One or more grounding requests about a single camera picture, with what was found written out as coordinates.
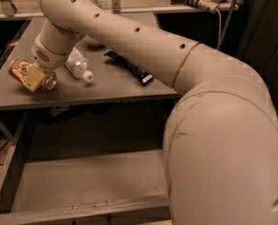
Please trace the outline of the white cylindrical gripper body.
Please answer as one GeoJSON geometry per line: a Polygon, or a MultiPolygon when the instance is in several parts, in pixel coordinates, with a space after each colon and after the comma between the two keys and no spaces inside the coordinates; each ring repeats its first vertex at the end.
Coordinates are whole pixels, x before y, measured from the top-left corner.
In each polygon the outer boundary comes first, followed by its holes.
{"type": "Polygon", "coordinates": [[[45,19],[32,47],[32,55],[44,68],[61,67],[83,34],[65,30],[45,19]]]}

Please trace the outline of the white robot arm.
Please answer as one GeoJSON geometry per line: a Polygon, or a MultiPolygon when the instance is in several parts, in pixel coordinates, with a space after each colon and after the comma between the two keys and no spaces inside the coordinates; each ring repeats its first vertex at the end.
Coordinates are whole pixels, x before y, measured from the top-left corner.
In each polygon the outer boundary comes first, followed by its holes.
{"type": "Polygon", "coordinates": [[[181,94],[163,144],[173,225],[278,225],[278,117],[252,67],[94,0],[39,7],[33,55],[43,67],[60,67],[88,35],[181,94]]]}

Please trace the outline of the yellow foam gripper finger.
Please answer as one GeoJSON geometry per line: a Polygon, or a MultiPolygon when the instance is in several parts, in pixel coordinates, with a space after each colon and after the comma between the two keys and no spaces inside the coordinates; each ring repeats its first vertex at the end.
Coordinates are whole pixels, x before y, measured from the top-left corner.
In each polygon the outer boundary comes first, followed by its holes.
{"type": "Polygon", "coordinates": [[[23,85],[30,91],[35,92],[46,77],[44,70],[38,64],[26,63],[22,68],[23,85]]]}

